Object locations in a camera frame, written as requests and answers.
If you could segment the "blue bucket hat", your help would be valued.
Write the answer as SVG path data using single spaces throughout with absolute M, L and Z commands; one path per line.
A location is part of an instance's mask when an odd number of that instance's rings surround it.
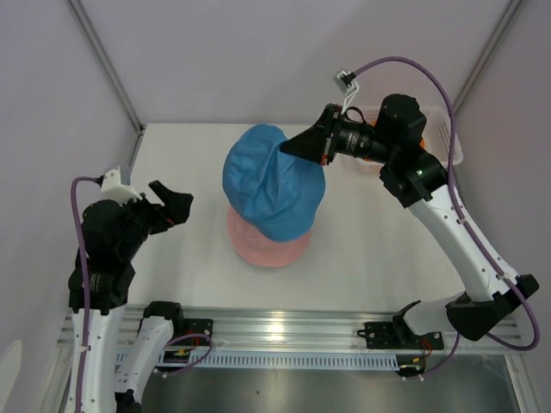
M 277 126 L 252 126 L 232 146 L 222 170 L 222 188 L 233 210 L 278 243 L 312 229 L 326 189 L 321 166 L 281 151 L 287 141 Z

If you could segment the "pink bucket hat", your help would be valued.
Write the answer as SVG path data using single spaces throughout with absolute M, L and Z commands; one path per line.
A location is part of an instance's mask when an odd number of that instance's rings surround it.
M 263 268 L 282 268 L 298 261 L 306 253 L 312 238 L 309 231 L 293 241 L 272 241 L 247 223 L 231 206 L 226 215 L 226 228 L 232 247 L 240 257 L 251 265 Z

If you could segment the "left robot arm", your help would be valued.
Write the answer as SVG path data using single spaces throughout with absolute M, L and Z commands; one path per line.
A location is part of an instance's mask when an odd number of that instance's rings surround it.
M 157 203 L 134 194 L 99 200 L 73 213 L 78 248 L 68 282 L 75 339 L 68 412 L 140 412 L 161 350 L 185 337 L 182 306 L 153 301 L 144 310 L 130 353 L 115 365 L 117 336 L 135 276 L 133 259 L 148 237 L 184 224 L 194 200 L 192 194 L 174 192 L 159 181 L 149 187 Z

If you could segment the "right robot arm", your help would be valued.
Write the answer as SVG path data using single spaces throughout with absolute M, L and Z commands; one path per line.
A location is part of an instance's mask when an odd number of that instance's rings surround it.
M 501 258 L 449 186 L 448 171 L 421 145 L 426 117 L 416 99 L 387 96 L 373 125 L 353 121 L 337 104 L 283 143 L 281 150 L 322 166 L 337 154 L 381 164 L 384 188 L 436 239 L 465 288 L 455 298 L 416 301 L 393 316 L 393 339 L 410 348 L 424 335 L 454 330 L 476 342 L 539 288 Z

